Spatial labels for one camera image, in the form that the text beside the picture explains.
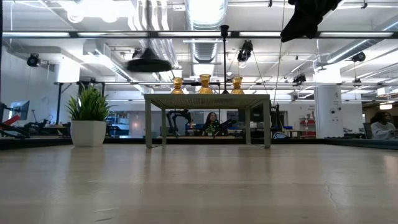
wire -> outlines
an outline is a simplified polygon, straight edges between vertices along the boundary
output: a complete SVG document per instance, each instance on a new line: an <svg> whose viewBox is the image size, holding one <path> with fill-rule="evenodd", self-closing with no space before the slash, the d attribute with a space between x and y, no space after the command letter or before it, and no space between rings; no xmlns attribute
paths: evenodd
<svg viewBox="0 0 398 224"><path fill-rule="evenodd" d="M268 94L266 83L264 82L264 79L262 78L260 67L259 67L259 64L257 63L257 58L256 58L256 54L254 53L254 50L253 50L253 56L254 56L254 61L256 61L257 69L259 70L261 82L264 85L264 89L266 90L266 93Z"/></svg>
<svg viewBox="0 0 398 224"><path fill-rule="evenodd" d="M28 4L28 3L26 3L26 2L15 2L15 3L18 3L18 4L23 4L23 5L25 5L25 6L30 6L30 7L34 7L34 8L36 8L36 9L64 9L64 7L45 7L45 6L34 6L34 5L31 5L31 4Z"/></svg>
<svg viewBox="0 0 398 224"><path fill-rule="evenodd" d="M282 27L280 28L281 30L284 29L284 23L285 23L285 4L286 4L286 0L284 0L284 10L282 12ZM278 90L281 57L282 57L282 41L280 42L280 45L279 45L279 63L278 63L278 74L276 76L276 87L275 87L275 93L274 93L274 106L275 106L275 100L276 100L276 91Z"/></svg>

woman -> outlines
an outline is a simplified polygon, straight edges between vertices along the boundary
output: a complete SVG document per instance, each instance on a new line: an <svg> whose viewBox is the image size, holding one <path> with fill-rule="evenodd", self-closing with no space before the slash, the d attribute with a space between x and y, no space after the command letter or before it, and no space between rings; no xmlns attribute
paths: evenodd
<svg viewBox="0 0 398 224"><path fill-rule="evenodd" d="M390 123L391 114L384 111L377 112L371 119L373 139L395 139L396 127Z"/></svg>
<svg viewBox="0 0 398 224"><path fill-rule="evenodd" d="M205 126L203 127L203 132L205 136L216 135L218 132L218 120L217 114L211 112L207 115Z"/></svg>

amber glass vase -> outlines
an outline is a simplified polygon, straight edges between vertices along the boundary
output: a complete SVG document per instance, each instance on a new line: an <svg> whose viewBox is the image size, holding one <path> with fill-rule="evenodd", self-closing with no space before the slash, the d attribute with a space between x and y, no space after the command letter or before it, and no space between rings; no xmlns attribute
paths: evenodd
<svg viewBox="0 0 398 224"><path fill-rule="evenodd" d="M213 94L213 90L209 87L210 77L209 74L200 75L201 88L198 94Z"/></svg>
<svg viewBox="0 0 398 224"><path fill-rule="evenodd" d="M184 79L180 77L173 78L174 90L172 91L172 94L184 94L184 92L181 90L183 81Z"/></svg>
<svg viewBox="0 0 398 224"><path fill-rule="evenodd" d="M242 77L232 78L232 85L234 86L234 89L232 90L231 94L244 94L243 90L241 89L242 79Z"/></svg>

green plant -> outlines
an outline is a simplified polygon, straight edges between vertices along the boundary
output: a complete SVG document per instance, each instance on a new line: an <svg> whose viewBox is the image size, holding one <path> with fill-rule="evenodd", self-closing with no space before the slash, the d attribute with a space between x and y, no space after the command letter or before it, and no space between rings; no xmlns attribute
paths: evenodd
<svg viewBox="0 0 398 224"><path fill-rule="evenodd" d="M106 96L94 87L83 87L78 98L71 96L67 108L73 121L105 121L111 106L106 102Z"/></svg>

monitor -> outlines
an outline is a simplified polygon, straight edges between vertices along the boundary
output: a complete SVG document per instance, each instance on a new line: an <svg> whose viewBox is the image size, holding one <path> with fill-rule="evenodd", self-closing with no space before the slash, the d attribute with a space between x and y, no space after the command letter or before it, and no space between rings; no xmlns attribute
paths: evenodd
<svg viewBox="0 0 398 224"><path fill-rule="evenodd" d="M19 114L20 121L27 120L27 113L29 111L29 100L20 101L20 102L12 102L10 108L12 109L12 115Z"/></svg>

